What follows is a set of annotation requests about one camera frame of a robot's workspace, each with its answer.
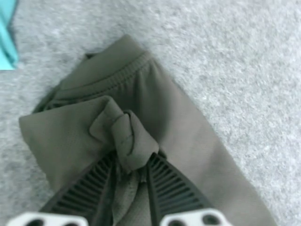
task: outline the turquoise cloth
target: turquoise cloth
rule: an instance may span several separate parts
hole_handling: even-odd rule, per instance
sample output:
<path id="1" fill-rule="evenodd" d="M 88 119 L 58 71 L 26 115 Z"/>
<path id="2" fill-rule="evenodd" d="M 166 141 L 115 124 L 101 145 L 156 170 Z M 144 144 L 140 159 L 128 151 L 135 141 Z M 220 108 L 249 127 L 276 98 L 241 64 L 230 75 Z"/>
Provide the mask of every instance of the turquoise cloth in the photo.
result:
<path id="1" fill-rule="evenodd" d="M 8 32 L 16 0 L 0 0 L 0 70 L 13 70 L 18 62 L 18 53 Z"/>

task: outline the fabric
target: fabric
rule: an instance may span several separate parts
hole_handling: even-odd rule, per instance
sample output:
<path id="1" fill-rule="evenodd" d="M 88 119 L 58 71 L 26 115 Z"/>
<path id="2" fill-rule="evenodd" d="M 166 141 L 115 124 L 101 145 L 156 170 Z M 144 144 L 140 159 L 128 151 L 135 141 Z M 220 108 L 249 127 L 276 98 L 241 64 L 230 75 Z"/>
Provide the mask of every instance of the fabric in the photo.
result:
<path id="1" fill-rule="evenodd" d="M 16 0 L 0 0 L 0 70 L 13 70 L 18 61 L 18 53 L 8 31 L 15 4 Z"/>
<path id="2" fill-rule="evenodd" d="M 151 225 L 136 170 L 159 150 L 234 225 L 276 225 L 201 112 L 129 36 L 86 56 L 20 127 L 54 190 L 117 149 L 124 171 L 113 209 L 118 226 Z"/>

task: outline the elastic waistband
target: elastic waistband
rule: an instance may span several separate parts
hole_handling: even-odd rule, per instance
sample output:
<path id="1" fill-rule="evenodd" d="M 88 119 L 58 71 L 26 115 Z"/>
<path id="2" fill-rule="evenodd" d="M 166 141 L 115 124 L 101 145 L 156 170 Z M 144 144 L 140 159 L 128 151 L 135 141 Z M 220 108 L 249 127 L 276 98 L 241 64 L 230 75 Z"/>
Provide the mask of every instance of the elastic waistband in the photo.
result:
<path id="1" fill-rule="evenodd" d="M 111 89 L 133 77 L 150 57 L 125 35 L 103 52 L 87 57 L 62 81 L 54 99 L 81 98 Z"/>

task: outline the floor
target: floor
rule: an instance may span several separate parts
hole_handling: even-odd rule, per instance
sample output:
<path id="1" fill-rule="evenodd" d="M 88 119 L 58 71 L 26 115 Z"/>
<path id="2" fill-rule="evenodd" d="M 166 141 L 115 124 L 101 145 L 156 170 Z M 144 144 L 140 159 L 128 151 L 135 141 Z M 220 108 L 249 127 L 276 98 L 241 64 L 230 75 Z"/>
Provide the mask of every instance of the floor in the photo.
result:
<path id="1" fill-rule="evenodd" d="M 86 52 L 128 33 L 203 111 L 280 226 L 301 225 L 301 2 L 20 0 L 0 72 L 0 224 L 51 191 L 18 118 Z"/>

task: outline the gray carpet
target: gray carpet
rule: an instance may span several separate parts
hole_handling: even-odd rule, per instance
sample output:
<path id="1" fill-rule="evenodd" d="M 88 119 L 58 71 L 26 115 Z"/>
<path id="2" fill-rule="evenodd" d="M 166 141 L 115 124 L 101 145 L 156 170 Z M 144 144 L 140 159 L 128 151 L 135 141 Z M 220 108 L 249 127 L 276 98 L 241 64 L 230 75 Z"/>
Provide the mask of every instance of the gray carpet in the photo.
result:
<path id="1" fill-rule="evenodd" d="M 12 32 L 21 61 L 0 72 L 0 225 L 52 194 L 18 117 L 124 33 L 203 111 L 279 225 L 301 225 L 300 1 L 20 0 Z"/>

